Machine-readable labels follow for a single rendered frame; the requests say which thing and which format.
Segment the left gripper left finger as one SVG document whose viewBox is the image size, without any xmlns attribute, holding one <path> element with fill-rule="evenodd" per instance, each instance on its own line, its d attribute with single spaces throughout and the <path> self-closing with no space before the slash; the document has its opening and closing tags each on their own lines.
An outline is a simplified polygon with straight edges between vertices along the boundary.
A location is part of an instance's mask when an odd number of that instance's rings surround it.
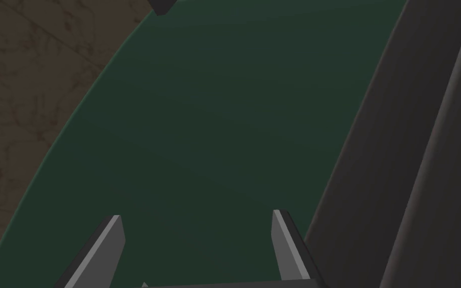
<svg viewBox="0 0 461 288">
<path fill-rule="evenodd" d="M 54 288 L 109 288 L 125 242 L 121 215 L 104 218 Z"/>
</svg>

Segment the dark green round rug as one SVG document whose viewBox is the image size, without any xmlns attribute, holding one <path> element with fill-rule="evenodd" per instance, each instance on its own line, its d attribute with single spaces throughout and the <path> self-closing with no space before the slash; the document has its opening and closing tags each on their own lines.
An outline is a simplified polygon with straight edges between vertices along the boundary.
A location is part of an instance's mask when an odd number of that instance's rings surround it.
<svg viewBox="0 0 461 288">
<path fill-rule="evenodd" d="M 47 152 L 0 288 L 53 288 L 121 215 L 111 288 L 277 281 L 272 212 L 305 233 L 406 0 L 179 0 L 149 14 Z"/>
</svg>

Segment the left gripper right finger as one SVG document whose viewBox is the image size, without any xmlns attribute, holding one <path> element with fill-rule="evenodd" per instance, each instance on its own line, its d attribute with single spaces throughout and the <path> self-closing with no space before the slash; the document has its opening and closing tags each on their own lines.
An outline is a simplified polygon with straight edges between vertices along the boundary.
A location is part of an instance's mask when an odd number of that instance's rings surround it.
<svg viewBox="0 0 461 288">
<path fill-rule="evenodd" d="M 320 279 L 312 256 L 287 210 L 273 210 L 271 241 L 282 281 Z"/>
</svg>

